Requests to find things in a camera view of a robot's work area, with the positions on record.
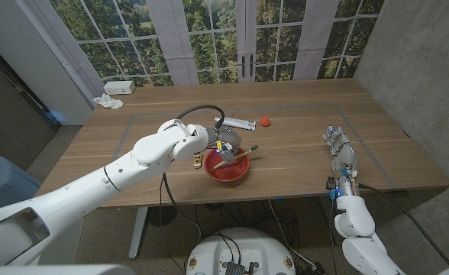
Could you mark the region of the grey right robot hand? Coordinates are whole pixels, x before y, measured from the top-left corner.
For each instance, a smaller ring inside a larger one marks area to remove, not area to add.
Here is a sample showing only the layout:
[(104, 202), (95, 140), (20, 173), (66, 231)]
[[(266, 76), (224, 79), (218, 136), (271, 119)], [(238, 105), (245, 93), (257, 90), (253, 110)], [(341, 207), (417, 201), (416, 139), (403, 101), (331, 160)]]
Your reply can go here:
[(349, 137), (342, 131), (342, 128), (334, 128), (330, 125), (322, 137), (330, 150), (332, 157), (331, 168), (334, 173), (340, 175), (342, 170), (346, 170), (348, 176), (355, 179), (357, 177), (355, 149)]

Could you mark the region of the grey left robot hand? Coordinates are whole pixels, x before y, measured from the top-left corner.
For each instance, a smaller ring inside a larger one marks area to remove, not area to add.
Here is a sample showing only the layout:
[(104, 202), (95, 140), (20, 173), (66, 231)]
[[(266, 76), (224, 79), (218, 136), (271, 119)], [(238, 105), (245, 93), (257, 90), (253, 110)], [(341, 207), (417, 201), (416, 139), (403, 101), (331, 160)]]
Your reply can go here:
[(222, 125), (219, 128), (208, 127), (208, 149), (214, 149), (222, 160), (232, 162), (241, 147), (241, 137), (232, 128)]

